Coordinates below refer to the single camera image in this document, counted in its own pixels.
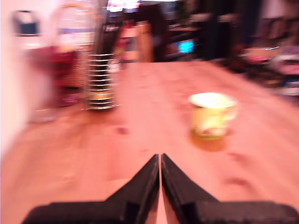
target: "wooden table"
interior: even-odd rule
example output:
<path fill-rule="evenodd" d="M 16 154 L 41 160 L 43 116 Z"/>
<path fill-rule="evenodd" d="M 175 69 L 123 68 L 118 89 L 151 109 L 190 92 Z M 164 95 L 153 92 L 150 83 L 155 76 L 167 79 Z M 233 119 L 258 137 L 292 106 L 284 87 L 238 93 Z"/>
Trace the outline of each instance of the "wooden table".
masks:
<path fill-rule="evenodd" d="M 52 201 L 104 200 L 155 153 L 167 153 L 221 201 L 274 200 L 299 210 L 297 108 L 209 62 L 133 63 L 118 83 L 115 110 L 64 108 L 57 121 L 22 133 L 2 161 L 3 224 Z M 188 97 L 207 91 L 240 102 L 221 140 L 190 134 Z M 175 223 L 163 197 L 148 223 Z"/>
<path fill-rule="evenodd" d="M 196 27 L 176 27 L 176 28 L 171 28 L 168 29 L 169 31 L 172 32 L 193 32 L 193 31 L 198 31 L 201 30 L 201 28 L 196 28 Z"/>

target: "blue screen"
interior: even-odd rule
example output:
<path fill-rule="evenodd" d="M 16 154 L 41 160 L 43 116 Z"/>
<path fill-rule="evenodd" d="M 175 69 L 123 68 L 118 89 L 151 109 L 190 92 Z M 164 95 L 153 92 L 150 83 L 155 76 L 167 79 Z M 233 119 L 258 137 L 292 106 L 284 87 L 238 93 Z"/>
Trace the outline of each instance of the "blue screen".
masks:
<path fill-rule="evenodd" d="M 193 41 L 184 41 L 178 44 L 179 52 L 181 53 L 190 53 L 193 52 L 194 42 Z"/>

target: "mug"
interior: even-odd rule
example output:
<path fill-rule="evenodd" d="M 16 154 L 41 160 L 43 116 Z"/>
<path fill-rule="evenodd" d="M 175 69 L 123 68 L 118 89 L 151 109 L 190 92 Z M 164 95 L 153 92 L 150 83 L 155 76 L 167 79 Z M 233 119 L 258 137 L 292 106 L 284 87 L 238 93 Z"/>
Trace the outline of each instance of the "mug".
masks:
<path fill-rule="evenodd" d="M 189 97 L 193 104 L 191 126 L 197 135 L 217 138 L 226 134 L 230 120 L 237 115 L 237 101 L 215 92 L 205 92 Z"/>

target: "white wall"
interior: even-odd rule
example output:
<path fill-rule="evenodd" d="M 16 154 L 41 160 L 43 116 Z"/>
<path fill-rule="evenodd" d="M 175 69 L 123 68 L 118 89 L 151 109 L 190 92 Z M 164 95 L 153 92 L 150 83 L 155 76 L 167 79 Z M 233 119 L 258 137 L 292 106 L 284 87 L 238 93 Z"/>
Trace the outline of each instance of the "white wall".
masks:
<path fill-rule="evenodd" d="M 24 129 L 33 108 L 40 100 L 41 86 L 46 78 L 36 78 L 17 60 L 18 51 L 11 23 L 15 10 L 32 10 L 41 17 L 42 33 L 51 32 L 49 16 L 60 0 L 2 0 L 1 1 L 1 157 L 11 147 L 15 137 Z"/>

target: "black plastic part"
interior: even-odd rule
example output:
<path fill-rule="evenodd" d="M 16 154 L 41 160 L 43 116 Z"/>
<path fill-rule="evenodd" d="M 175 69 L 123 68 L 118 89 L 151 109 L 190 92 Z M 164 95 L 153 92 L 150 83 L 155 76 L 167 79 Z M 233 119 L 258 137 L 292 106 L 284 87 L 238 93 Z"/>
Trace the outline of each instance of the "black plastic part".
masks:
<path fill-rule="evenodd" d="M 161 158 L 161 173 L 163 188 L 181 224 L 194 221 L 196 201 L 218 201 L 194 183 L 166 154 Z"/>
<path fill-rule="evenodd" d="M 51 203 L 31 210 L 23 224 L 143 224 L 159 191 L 159 160 L 154 155 L 104 202 Z"/>
<path fill-rule="evenodd" d="M 196 223 L 199 224 L 299 223 L 299 216 L 294 208 L 274 202 L 196 202 L 196 208 Z"/>
<path fill-rule="evenodd" d="M 299 224 L 298 212 L 273 202 L 219 202 L 179 169 L 161 158 L 162 185 L 181 224 Z"/>

